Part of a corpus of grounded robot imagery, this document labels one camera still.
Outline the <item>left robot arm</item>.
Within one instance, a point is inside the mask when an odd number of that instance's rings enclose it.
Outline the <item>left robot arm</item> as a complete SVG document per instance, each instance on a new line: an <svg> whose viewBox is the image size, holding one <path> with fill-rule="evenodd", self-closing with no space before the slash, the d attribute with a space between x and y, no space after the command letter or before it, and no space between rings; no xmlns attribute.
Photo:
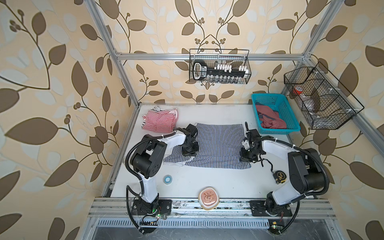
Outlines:
<svg viewBox="0 0 384 240"><path fill-rule="evenodd" d="M160 199L155 178L166 152L180 146L183 156L195 157L199 151L197 134L198 129L189 124L167 135L145 135L127 153L125 167L139 180L141 191L136 193L130 186L126 186L126 206L128 216L139 233L145 235L153 232L159 219L172 211L172 200Z"/></svg>

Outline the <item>blue white striped tank top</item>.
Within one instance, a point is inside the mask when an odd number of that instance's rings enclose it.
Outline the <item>blue white striped tank top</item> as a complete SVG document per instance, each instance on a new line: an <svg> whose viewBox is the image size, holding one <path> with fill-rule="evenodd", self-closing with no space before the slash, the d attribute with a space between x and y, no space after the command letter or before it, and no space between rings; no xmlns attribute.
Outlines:
<svg viewBox="0 0 384 240"><path fill-rule="evenodd" d="M242 124L207 125L196 124L196 141L199 150L195 157L182 155L182 147L173 148L164 158L166 165L188 166L212 169L246 170L251 164L241 161L242 141L245 130Z"/></svg>

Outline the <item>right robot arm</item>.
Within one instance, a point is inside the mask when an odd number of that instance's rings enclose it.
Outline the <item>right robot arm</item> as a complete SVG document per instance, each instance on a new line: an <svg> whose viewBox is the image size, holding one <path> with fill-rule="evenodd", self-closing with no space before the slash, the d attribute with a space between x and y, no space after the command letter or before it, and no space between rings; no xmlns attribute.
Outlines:
<svg viewBox="0 0 384 240"><path fill-rule="evenodd" d="M264 201L250 201L254 217L291 218L286 224L270 222L270 234L282 235L296 219L302 199L320 196L328 191L330 177L326 168L315 149L301 149L271 136L261 136L257 129L246 129L242 145L242 162L263 165L270 162L265 155L272 154L288 163L287 173L270 168L275 182L281 187L269 192Z"/></svg>

